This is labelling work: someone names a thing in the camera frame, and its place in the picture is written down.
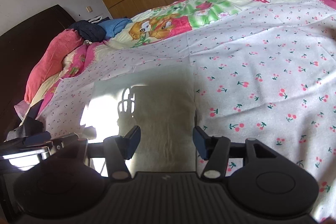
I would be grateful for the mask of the dark navy folded garment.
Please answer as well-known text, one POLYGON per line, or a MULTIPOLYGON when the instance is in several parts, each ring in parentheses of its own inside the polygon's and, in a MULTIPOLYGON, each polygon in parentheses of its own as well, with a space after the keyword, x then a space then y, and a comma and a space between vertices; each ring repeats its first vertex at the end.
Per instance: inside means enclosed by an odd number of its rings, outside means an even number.
POLYGON ((106 36, 104 28, 86 20, 74 22, 68 28, 77 31, 84 40, 89 40, 90 42, 102 42, 106 36))

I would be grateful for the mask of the cherry print white bedsheet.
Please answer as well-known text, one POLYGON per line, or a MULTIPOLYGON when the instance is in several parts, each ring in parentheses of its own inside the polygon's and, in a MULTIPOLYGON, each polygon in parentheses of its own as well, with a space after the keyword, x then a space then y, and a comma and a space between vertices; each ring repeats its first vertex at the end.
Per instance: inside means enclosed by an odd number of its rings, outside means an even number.
POLYGON ((311 211, 335 217, 335 8, 319 0, 250 4, 151 43, 83 46, 84 65, 48 92, 39 120, 53 138, 98 143, 141 128, 136 172, 202 173, 193 127, 255 138, 318 182, 311 211))

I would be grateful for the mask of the dark wooden headboard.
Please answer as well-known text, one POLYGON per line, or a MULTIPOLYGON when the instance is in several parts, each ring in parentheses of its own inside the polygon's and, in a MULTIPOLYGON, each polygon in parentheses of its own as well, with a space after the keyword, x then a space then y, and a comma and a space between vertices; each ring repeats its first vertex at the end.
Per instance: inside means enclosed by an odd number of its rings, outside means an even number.
POLYGON ((33 67, 51 40, 75 20, 60 5, 54 5, 19 23, 1 35, 1 141, 19 125, 14 106, 25 95, 33 67))

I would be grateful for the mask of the red pink pillow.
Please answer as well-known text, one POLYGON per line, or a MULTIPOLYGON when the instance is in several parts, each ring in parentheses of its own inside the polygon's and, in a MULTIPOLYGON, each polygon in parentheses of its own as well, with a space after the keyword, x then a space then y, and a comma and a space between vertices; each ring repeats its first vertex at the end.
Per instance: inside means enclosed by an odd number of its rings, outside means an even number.
POLYGON ((40 61, 32 69, 26 84, 24 100, 31 103, 42 83, 63 70, 62 61, 69 53, 83 44, 77 31, 66 29, 55 36, 40 61))

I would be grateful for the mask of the dark bedside object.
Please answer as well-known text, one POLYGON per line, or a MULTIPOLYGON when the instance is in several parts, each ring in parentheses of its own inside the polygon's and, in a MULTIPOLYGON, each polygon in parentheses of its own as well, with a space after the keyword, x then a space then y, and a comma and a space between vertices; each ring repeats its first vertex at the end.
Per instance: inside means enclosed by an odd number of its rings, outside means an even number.
POLYGON ((51 134, 44 130, 43 123, 36 120, 39 108, 40 105, 30 108, 22 125, 8 133, 6 142, 31 146, 42 144, 51 139, 51 134))

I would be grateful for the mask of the blue folded garment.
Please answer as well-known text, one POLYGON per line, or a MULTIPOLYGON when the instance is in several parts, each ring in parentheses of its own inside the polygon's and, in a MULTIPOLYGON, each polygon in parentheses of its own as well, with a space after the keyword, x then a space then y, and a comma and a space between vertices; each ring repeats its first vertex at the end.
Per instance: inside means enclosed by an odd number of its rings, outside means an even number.
POLYGON ((108 19, 103 22, 99 22, 98 25, 106 32, 104 39, 109 40, 120 33, 131 22, 132 20, 128 18, 108 19))

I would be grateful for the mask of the colourful cartoon bear quilt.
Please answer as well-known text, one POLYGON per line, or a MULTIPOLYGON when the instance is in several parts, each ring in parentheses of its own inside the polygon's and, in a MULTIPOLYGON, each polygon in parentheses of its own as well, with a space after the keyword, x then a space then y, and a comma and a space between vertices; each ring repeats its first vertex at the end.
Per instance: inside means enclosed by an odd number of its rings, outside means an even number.
POLYGON ((335 0, 180 0, 131 20, 64 57, 35 95, 41 119, 79 121, 96 81, 178 63, 206 119, 335 112, 335 0))

